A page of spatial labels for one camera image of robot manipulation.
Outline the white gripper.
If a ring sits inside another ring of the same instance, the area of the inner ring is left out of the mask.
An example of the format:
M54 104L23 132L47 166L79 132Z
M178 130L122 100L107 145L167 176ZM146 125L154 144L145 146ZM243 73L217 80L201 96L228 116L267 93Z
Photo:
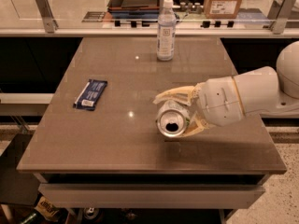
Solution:
M159 93L153 100L156 105L169 100L191 106L198 98L197 105L204 115L195 112L183 133L188 137L213 128L225 126L244 118L242 105L232 77L212 78L196 86L183 86Z

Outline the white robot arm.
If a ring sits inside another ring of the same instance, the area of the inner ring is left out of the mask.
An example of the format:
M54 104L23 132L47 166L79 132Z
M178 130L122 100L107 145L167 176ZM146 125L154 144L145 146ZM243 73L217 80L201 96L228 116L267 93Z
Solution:
M265 66L158 94L156 125L166 137L187 137L252 116L296 117L299 112L299 42Z

